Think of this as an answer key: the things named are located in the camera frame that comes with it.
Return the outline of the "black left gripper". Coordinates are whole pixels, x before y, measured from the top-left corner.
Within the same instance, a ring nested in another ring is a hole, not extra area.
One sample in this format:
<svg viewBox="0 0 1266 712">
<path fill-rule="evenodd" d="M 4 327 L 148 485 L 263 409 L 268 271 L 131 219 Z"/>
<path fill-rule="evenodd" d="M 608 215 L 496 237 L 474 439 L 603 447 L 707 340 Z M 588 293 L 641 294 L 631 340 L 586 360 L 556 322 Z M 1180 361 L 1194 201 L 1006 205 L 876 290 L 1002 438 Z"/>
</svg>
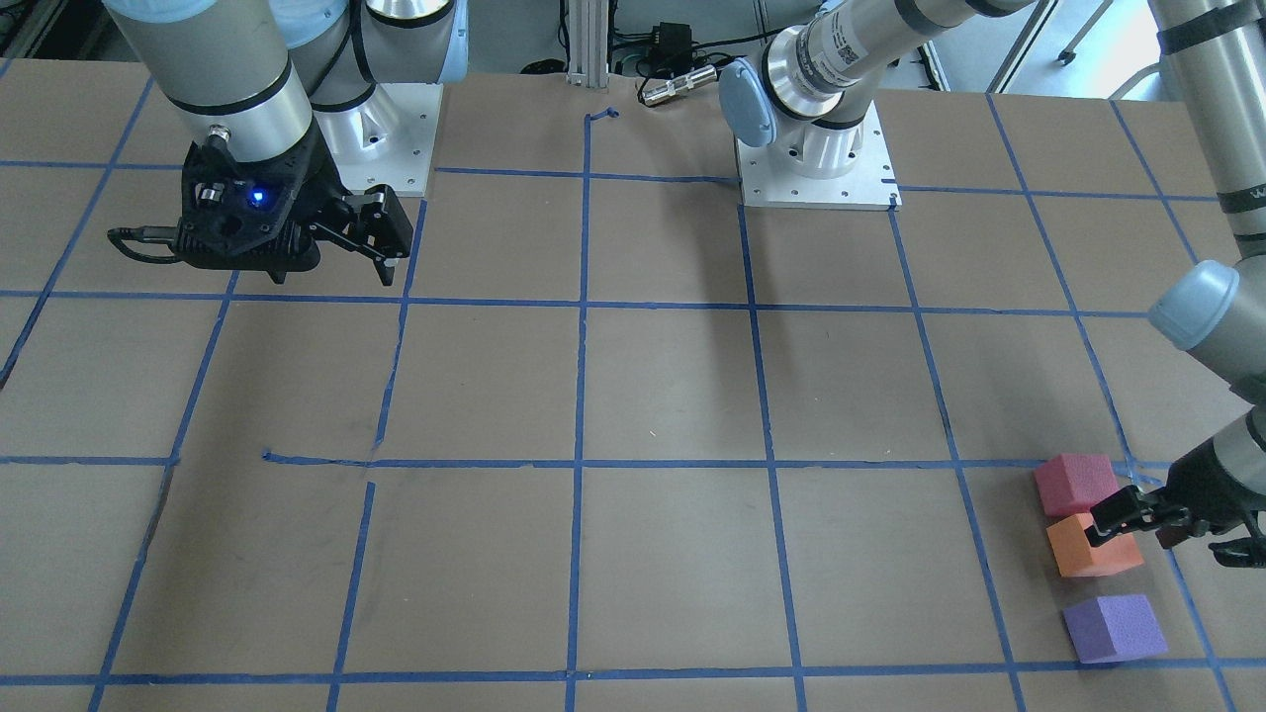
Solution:
<svg viewBox="0 0 1266 712">
<path fill-rule="evenodd" d="M 1209 545 L 1212 550 L 1262 550 L 1263 440 L 1252 431 L 1220 431 L 1169 469 L 1165 486 L 1144 490 L 1136 484 L 1114 492 L 1089 513 L 1085 530 L 1093 546 L 1136 532 L 1156 532 L 1158 546 L 1172 550 L 1190 538 L 1228 535 L 1244 527 L 1247 536 Z"/>
</svg>

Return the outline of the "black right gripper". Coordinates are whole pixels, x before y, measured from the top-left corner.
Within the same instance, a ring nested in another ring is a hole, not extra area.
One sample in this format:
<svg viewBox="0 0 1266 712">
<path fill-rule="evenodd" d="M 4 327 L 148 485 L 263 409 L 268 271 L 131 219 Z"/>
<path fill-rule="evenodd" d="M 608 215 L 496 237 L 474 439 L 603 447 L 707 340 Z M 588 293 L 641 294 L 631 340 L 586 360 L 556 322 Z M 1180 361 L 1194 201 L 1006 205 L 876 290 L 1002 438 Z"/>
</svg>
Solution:
<svg viewBox="0 0 1266 712">
<path fill-rule="evenodd" d="M 287 149 L 287 252 L 316 253 L 316 245 L 328 239 L 370 260 L 384 288 L 392 288 L 414 234 L 398 191 L 377 184 L 349 195 L 316 119 Z"/>
</svg>

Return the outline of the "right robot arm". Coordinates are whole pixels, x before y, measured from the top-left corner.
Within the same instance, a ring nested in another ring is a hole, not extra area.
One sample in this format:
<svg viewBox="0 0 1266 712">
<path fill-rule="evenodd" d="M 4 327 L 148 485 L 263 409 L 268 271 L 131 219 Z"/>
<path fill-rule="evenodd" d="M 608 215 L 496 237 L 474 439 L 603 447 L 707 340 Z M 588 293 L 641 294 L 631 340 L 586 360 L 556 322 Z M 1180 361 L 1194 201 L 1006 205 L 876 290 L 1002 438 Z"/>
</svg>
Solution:
<svg viewBox="0 0 1266 712">
<path fill-rule="evenodd" d="M 108 13 L 185 123 L 176 226 L 113 228 L 141 264 L 263 272 L 280 284 L 322 242 L 367 258 L 384 288 L 414 226 L 390 162 L 420 191 L 417 119 L 390 86 L 468 68 L 465 1 L 109 1 Z"/>
</svg>

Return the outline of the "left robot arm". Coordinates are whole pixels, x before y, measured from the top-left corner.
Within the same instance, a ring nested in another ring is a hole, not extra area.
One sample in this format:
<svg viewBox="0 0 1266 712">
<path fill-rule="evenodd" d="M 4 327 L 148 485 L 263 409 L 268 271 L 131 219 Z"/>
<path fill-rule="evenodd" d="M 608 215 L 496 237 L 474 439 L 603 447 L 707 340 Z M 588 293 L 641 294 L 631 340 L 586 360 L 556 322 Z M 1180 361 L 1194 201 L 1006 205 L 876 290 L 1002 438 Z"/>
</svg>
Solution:
<svg viewBox="0 0 1266 712">
<path fill-rule="evenodd" d="M 837 1 L 774 35 L 757 60 L 732 60 L 719 80 L 737 141 L 761 149 L 805 130 L 855 130 L 890 60 L 972 16 L 1003 18 L 1022 1 Z M 1158 54 L 1185 103 L 1234 265 L 1200 261 L 1151 307 L 1150 323 L 1212 370 L 1250 412 L 1169 469 L 1165 486 L 1125 486 L 1091 508 L 1094 547 L 1136 531 L 1176 547 L 1212 536 L 1225 568 L 1263 568 L 1263 4 L 1153 1 Z"/>
</svg>

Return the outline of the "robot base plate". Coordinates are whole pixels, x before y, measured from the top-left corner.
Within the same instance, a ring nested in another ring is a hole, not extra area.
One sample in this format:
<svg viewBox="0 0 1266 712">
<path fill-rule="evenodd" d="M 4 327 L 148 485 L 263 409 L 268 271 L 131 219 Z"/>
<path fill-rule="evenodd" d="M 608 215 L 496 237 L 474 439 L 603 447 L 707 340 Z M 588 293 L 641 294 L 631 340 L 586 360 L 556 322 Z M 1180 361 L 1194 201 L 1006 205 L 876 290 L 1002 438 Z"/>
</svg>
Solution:
<svg viewBox="0 0 1266 712">
<path fill-rule="evenodd" d="M 877 105 L 860 125 L 801 125 L 766 147 L 734 141 L 746 207 L 895 212 L 903 198 Z"/>
<path fill-rule="evenodd" d="M 443 95 L 438 84 L 380 84 L 357 106 L 315 106 L 344 188 L 365 193 L 384 184 L 398 196 L 424 198 Z"/>
</svg>

